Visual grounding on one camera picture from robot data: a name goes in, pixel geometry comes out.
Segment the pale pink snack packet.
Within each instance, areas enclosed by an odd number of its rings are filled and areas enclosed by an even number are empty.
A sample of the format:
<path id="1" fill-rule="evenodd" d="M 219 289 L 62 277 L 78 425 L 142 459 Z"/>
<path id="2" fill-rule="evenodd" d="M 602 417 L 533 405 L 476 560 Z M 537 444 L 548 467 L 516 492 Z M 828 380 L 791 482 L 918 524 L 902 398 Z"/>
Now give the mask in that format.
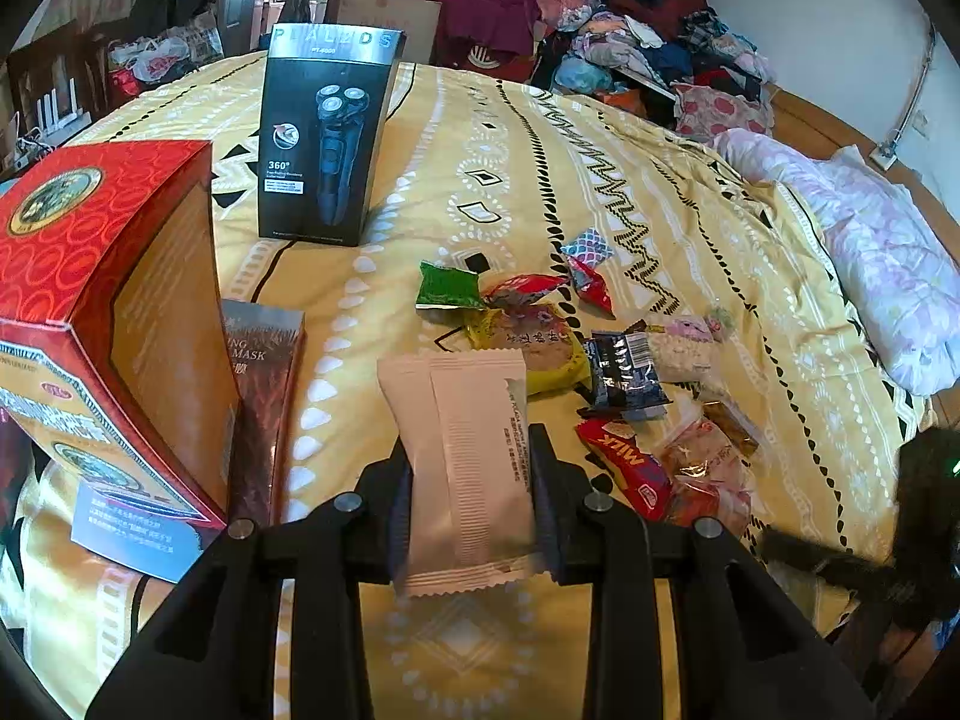
<path id="1" fill-rule="evenodd" d="M 407 596 L 478 592 L 545 569 L 517 349 L 383 359 L 377 382 L 412 468 Z"/>

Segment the clear red snack packet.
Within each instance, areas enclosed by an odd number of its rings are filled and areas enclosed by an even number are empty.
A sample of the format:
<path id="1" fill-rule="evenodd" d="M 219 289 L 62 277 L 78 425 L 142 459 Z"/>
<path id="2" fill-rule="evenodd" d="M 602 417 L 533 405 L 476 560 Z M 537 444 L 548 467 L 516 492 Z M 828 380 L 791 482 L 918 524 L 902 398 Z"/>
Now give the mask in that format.
<path id="1" fill-rule="evenodd" d="M 692 527 L 698 518 L 713 517 L 732 535 L 745 533 L 752 504 L 743 456 L 719 426 L 692 419 L 664 440 L 654 457 L 672 481 L 665 522 Z"/>

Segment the red milk candy packet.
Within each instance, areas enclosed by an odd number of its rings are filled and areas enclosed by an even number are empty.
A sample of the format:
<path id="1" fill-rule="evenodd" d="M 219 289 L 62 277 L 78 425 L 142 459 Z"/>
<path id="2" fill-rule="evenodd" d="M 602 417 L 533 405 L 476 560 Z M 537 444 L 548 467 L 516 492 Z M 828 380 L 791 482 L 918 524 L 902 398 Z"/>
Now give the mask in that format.
<path id="1" fill-rule="evenodd" d="M 630 422 L 589 418 L 579 422 L 574 431 L 599 457 L 631 507 L 649 522 L 662 522 L 672 497 L 672 479 L 641 449 Z"/>

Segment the dark blue foil snack packet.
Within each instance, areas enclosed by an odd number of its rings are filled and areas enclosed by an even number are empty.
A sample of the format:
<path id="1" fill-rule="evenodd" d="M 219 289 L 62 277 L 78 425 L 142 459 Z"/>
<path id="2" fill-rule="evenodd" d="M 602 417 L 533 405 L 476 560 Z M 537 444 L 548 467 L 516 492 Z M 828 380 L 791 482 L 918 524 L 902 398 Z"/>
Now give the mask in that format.
<path id="1" fill-rule="evenodd" d="M 583 390 L 591 415 L 626 421 L 662 418 L 670 398 L 662 388 L 644 332 L 596 332 L 584 340 L 589 383 Z"/>

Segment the pink clear biscuit packet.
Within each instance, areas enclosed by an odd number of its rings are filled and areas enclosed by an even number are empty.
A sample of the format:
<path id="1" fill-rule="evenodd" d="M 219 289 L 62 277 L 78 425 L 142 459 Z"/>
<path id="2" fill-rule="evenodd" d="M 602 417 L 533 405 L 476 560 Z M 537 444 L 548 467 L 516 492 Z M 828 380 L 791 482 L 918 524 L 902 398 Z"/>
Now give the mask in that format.
<path id="1" fill-rule="evenodd" d="M 732 335 L 724 310 L 706 316 L 647 314 L 646 338 L 659 377 L 667 383 L 694 383 L 722 392 L 721 358 Z"/>

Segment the pink floral quilt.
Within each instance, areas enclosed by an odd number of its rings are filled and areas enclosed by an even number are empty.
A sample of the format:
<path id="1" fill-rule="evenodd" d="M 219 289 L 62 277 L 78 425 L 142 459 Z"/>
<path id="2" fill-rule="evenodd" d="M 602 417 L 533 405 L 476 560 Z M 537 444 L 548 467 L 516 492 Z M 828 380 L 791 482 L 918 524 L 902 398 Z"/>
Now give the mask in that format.
<path id="1" fill-rule="evenodd" d="M 773 138 L 732 128 L 711 146 L 750 182 L 779 182 L 805 200 L 846 296 L 901 388 L 932 397 L 958 382 L 958 265 L 913 202 L 845 146 L 811 160 Z"/>

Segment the red face mask box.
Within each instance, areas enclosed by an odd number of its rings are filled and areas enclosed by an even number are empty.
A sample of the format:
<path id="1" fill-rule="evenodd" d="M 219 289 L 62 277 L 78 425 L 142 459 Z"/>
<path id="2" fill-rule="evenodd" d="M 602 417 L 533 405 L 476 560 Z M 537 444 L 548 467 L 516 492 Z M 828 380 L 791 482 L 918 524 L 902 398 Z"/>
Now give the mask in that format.
<path id="1" fill-rule="evenodd" d="M 280 522 L 288 419 L 304 340 L 299 310 L 225 299 L 224 330 L 238 384 L 239 416 L 229 466 L 229 520 Z"/>

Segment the large red gift box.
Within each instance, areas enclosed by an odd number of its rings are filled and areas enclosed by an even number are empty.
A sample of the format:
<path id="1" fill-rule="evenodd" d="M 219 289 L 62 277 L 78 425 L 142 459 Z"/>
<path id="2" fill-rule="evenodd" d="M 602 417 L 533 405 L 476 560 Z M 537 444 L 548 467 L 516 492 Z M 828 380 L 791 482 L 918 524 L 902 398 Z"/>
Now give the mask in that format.
<path id="1" fill-rule="evenodd" d="M 221 532 L 241 402 L 199 140 L 57 149 L 2 199 L 2 406 L 76 544 L 178 582 Z"/>

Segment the yellow walnut cake packet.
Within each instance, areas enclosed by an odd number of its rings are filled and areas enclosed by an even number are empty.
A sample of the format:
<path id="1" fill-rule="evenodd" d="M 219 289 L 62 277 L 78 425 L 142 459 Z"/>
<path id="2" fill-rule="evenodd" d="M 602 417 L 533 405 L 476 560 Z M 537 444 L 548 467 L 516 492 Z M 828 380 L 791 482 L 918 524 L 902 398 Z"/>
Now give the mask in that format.
<path id="1" fill-rule="evenodd" d="M 589 379 L 583 344 L 550 302 L 471 310 L 464 325 L 473 349 L 523 353 L 529 395 L 568 390 Z"/>

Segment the red blue patterned candy packet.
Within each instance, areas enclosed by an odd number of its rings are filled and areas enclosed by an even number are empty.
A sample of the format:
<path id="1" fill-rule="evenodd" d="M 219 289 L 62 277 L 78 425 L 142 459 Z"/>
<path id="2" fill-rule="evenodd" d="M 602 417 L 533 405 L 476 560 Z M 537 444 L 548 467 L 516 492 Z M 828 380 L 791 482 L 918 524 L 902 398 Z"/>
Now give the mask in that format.
<path id="1" fill-rule="evenodd" d="M 563 244 L 562 254 L 565 255 L 579 298 L 606 316 L 613 317 L 612 296 L 599 271 L 599 266 L 613 254 L 604 236 L 595 227 L 590 227 L 573 241 Z"/>

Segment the green snack packet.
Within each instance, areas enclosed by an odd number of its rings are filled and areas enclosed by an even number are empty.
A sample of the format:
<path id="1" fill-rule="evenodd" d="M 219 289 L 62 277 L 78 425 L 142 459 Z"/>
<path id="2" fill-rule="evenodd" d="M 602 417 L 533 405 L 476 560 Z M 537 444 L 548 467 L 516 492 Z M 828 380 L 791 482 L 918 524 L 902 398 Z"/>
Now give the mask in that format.
<path id="1" fill-rule="evenodd" d="M 421 283 L 416 293 L 418 310 L 482 310 L 478 277 L 460 268 L 420 263 Z"/>

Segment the wooden headboard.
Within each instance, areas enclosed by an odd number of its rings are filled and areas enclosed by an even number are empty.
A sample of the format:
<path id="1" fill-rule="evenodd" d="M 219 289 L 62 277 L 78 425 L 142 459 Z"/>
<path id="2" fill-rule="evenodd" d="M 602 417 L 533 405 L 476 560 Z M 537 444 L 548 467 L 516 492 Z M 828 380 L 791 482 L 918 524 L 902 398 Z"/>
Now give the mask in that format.
<path id="1" fill-rule="evenodd" d="M 771 91 L 771 106 L 775 111 L 773 137 L 781 143 L 792 146 L 812 160 L 828 160 L 840 148 L 855 146 L 867 166 L 880 172 L 880 167 L 869 160 L 875 143 L 830 112 L 777 86 Z M 895 163 L 885 171 L 885 177 L 892 184 L 904 185 L 910 191 L 916 208 L 932 232 L 953 260 L 958 260 L 958 223 L 944 204 L 924 187 L 918 174 L 901 163 Z"/>

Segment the black electric shaver box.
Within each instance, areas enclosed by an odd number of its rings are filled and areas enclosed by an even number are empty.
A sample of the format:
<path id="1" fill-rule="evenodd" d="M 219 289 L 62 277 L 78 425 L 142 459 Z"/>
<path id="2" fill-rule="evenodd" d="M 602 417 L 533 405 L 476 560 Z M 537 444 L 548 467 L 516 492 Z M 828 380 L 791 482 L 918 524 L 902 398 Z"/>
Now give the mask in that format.
<path id="1" fill-rule="evenodd" d="M 274 27 L 260 110 L 261 236 L 359 244 L 404 46 L 400 29 Z"/>

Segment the pile of clothes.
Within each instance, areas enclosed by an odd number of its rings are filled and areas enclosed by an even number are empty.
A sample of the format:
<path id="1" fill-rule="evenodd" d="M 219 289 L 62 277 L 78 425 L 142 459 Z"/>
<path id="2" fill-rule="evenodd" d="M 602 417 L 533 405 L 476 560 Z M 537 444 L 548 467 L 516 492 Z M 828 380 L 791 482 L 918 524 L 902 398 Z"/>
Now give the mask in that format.
<path id="1" fill-rule="evenodd" d="M 775 74 L 708 0 L 431 0 L 444 67 L 579 94 L 709 142 L 768 135 Z"/>

